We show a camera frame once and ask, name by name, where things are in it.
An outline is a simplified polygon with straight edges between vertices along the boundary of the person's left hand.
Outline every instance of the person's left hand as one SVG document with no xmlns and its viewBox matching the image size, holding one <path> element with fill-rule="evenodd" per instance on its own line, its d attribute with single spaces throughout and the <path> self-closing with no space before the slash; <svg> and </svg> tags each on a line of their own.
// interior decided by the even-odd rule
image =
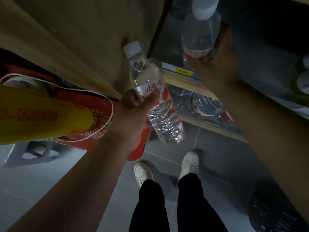
<svg viewBox="0 0 309 232">
<path fill-rule="evenodd" d="M 150 126 L 146 124 L 147 114 L 155 106 L 159 96 L 160 90 L 155 89 L 145 101 L 139 103 L 133 89 L 127 91 L 117 105 L 106 134 L 124 143 L 131 153 L 137 148 L 143 129 Z"/>
</svg>

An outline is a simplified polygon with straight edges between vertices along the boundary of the white sneaker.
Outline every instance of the white sneaker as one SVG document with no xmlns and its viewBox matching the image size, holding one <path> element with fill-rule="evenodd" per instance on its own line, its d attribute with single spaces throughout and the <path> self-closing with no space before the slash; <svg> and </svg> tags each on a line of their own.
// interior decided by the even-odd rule
<svg viewBox="0 0 309 232">
<path fill-rule="evenodd" d="M 136 165 L 134 165 L 134 173 L 137 183 L 140 187 L 147 179 L 154 181 L 151 169 L 144 162 L 138 162 Z"/>
<path fill-rule="evenodd" d="M 183 176 L 189 173 L 194 173 L 197 175 L 197 171 L 198 171 L 198 155 L 196 152 L 190 151 L 184 156 L 182 160 L 181 173 L 178 178 L 178 182 Z"/>
</svg>

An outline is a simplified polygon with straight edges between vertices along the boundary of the white bottle cap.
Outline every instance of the white bottle cap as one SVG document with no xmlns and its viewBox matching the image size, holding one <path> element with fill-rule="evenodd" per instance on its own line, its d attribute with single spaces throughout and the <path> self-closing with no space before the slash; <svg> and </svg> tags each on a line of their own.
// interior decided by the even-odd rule
<svg viewBox="0 0 309 232">
<path fill-rule="evenodd" d="M 125 45 L 123 51 L 125 52 L 127 58 L 132 58 L 134 55 L 142 52 L 138 41 L 134 41 Z"/>
<path fill-rule="evenodd" d="M 305 68 L 309 69 L 309 54 L 306 54 L 303 58 L 303 64 Z"/>
<path fill-rule="evenodd" d="M 216 11 L 219 0 L 193 0 L 192 13 L 198 20 L 209 19 Z"/>
</svg>

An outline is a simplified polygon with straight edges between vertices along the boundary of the plastic water bottle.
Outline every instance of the plastic water bottle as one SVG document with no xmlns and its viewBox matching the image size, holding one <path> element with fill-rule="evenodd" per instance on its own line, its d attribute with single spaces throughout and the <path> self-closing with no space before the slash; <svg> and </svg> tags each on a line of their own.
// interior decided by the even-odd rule
<svg viewBox="0 0 309 232">
<path fill-rule="evenodd" d="M 159 100 L 147 115 L 157 135 L 166 144 L 180 143 L 184 139 L 183 124 L 159 68 L 144 56 L 138 41 L 129 43 L 123 50 L 130 60 L 131 83 L 140 102 L 154 89 L 160 89 Z"/>
<path fill-rule="evenodd" d="M 191 97 L 190 107 L 199 118 L 220 115 L 226 111 L 220 101 L 197 93 Z"/>
<path fill-rule="evenodd" d="M 176 19 L 184 20 L 192 12 L 192 0 L 173 0 L 172 15 Z"/>
<path fill-rule="evenodd" d="M 183 66 L 194 70 L 187 61 L 192 58 L 207 61 L 214 47 L 220 26 L 221 17 L 216 11 L 219 0 L 193 0 L 192 13 L 183 23 L 182 55 Z"/>
<path fill-rule="evenodd" d="M 167 86 L 176 108 L 182 107 L 189 101 L 192 94 L 191 91 L 170 84 Z"/>
</svg>

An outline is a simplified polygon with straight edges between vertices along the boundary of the person's right hand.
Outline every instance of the person's right hand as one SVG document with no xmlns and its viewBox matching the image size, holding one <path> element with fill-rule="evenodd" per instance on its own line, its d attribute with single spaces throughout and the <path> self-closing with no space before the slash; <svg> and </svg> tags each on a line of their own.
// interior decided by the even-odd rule
<svg viewBox="0 0 309 232">
<path fill-rule="evenodd" d="M 201 60 L 189 62 L 201 76 L 206 87 L 214 94 L 218 94 L 226 85 L 241 80 L 233 36 L 227 24 L 222 23 L 216 45 L 218 52 L 212 62 L 205 63 Z"/>
</svg>

